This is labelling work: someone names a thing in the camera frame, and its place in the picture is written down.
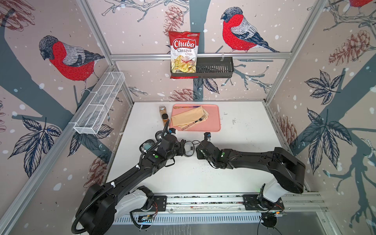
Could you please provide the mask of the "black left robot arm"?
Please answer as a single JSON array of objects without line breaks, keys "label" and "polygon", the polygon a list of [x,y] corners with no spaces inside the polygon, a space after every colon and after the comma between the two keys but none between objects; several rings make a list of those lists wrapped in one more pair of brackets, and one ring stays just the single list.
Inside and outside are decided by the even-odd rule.
[{"label": "black left robot arm", "polygon": [[109,183],[89,187],[72,223],[73,234],[105,234],[115,221],[116,205],[124,196],[144,179],[166,167],[168,160],[186,154],[186,141],[167,134],[167,126],[164,126],[162,138],[141,154],[137,165]]}]

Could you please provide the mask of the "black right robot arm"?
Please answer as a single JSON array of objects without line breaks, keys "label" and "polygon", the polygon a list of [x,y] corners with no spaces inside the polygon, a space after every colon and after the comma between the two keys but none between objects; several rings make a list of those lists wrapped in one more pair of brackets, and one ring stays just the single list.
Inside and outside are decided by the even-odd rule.
[{"label": "black right robot arm", "polygon": [[203,140],[196,148],[197,158],[206,160],[216,169],[249,168],[271,173],[274,178],[264,183],[257,195],[256,210],[274,208],[287,193],[302,194],[305,181],[305,164],[281,147],[273,151],[252,153],[233,149],[218,149]]}]

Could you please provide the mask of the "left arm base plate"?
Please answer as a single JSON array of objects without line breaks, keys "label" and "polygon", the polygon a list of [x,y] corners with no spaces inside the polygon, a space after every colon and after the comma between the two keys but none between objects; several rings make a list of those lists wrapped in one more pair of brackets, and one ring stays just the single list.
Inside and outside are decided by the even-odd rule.
[{"label": "left arm base plate", "polygon": [[150,199],[147,200],[146,205],[141,209],[135,209],[133,212],[165,212],[167,205],[167,196],[166,195],[157,195],[153,197],[153,202]]}]

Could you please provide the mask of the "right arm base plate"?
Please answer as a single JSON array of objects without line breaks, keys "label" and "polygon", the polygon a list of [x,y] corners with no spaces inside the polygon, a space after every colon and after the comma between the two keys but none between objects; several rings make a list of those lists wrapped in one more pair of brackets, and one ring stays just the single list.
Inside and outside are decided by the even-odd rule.
[{"label": "right arm base plate", "polygon": [[277,202],[271,202],[263,198],[262,195],[244,194],[243,205],[247,211],[268,211],[268,210],[284,210],[282,199]]}]

